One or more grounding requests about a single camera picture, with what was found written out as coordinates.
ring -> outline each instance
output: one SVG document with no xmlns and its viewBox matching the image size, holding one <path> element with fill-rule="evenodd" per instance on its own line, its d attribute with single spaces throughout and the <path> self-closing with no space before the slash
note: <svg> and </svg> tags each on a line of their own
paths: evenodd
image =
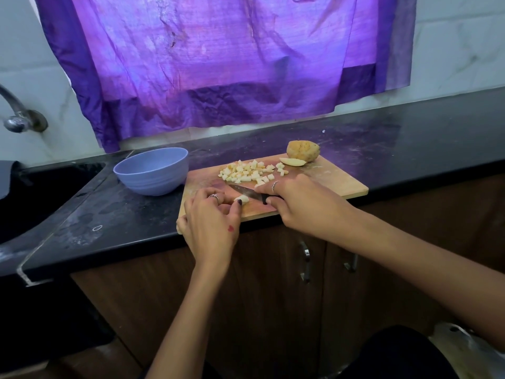
<svg viewBox="0 0 505 379">
<path fill-rule="evenodd" d="M 211 194 L 211 195 L 209 196 L 209 198 L 210 198 L 210 197 L 214 197 L 215 199 L 217 199 L 217 200 L 218 200 L 218 206 L 219 206 L 219 197 L 218 197 L 218 195 L 217 195 L 217 194 Z"/>
</svg>

wooden cutting board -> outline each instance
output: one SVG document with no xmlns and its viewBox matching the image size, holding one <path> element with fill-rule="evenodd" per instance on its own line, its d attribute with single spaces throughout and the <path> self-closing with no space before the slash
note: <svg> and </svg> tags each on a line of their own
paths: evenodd
<svg viewBox="0 0 505 379">
<path fill-rule="evenodd" d="M 279 163 L 279 158 L 287 158 L 287 154 L 278 154 L 276 156 L 256 158 L 258 162 L 263 161 L 265 165 L 277 165 Z M 195 195 L 196 191 L 203 187 L 215 187 L 223 190 L 227 195 L 232 197 L 239 197 L 240 194 L 228 186 L 227 182 L 224 182 L 222 178 L 218 177 L 219 171 L 223 170 L 226 165 L 212 166 L 205 169 L 192 170 L 188 173 L 186 178 L 186 185 L 184 186 L 184 192 L 182 194 L 181 208 L 179 210 L 179 216 L 186 214 L 184 210 L 184 202 L 186 199 Z M 359 182 L 356 178 L 351 177 L 348 173 L 344 172 L 342 169 L 333 165 L 330 161 L 319 156 L 315 161 L 309 162 L 301 167 L 294 167 L 286 165 L 284 170 L 288 170 L 289 173 L 284 177 L 281 177 L 277 171 L 274 171 L 275 180 L 295 178 L 297 174 L 304 173 L 305 175 L 312 178 L 314 181 L 318 181 L 323 186 L 335 191 L 341 197 L 345 199 L 365 196 L 368 194 L 368 187 Z M 243 182 L 241 185 L 254 188 L 256 182 Z M 250 200 L 248 203 L 244 204 L 242 209 L 242 222 L 250 221 L 257 218 L 268 217 L 277 214 L 277 210 L 270 205 L 264 205 L 261 201 Z"/>
</svg>

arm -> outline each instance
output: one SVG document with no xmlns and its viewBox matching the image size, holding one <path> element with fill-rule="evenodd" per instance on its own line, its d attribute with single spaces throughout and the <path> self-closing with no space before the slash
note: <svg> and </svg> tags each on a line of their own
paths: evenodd
<svg viewBox="0 0 505 379">
<path fill-rule="evenodd" d="M 230 266 L 240 227 L 241 202 L 222 191 L 202 189 L 184 204 L 177 220 L 196 264 L 188 291 L 161 343 L 146 379 L 201 378 L 214 300 Z"/>
<path fill-rule="evenodd" d="M 256 188 L 271 192 L 271 183 Z M 505 275 L 409 235 L 354 208 L 300 174 L 269 197 L 284 224 L 372 259 L 439 301 L 505 349 Z"/>
</svg>

hand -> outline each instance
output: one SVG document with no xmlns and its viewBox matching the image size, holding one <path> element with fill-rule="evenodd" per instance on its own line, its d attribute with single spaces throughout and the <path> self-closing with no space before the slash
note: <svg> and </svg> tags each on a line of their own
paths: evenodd
<svg viewBox="0 0 505 379">
<path fill-rule="evenodd" d="M 258 186 L 256 192 L 272 194 L 273 182 Z M 287 227 L 340 246 L 347 246 L 358 234 L 363 212 L 305 174 L 281 179 L 267 203 L 277 209 Z"/>
<path fill-rule="evenodd" d="M 216 194 L 219 201 L 209 197 L 211 194 Z M 241 204 L 212 187 L 198 190 L 184 202 L 186 215 L 177 220 L 177 226 L 193 253 L 197 268 L 224 277 L 238 239 Z"/>
</svg>

left hand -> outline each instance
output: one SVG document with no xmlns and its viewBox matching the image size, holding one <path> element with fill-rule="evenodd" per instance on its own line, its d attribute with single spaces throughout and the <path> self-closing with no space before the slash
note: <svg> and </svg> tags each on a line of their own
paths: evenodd
<svg viewBox="0 0 505 379">
<path fill-rule="evenodd" d="M 184 202 L 186 215 L 177 220 L 196 260 L 196 267 L 222 274 L 228 271 L 237 243 L 242 206 L 213 187 L 203 188 Z"/>
</svg>

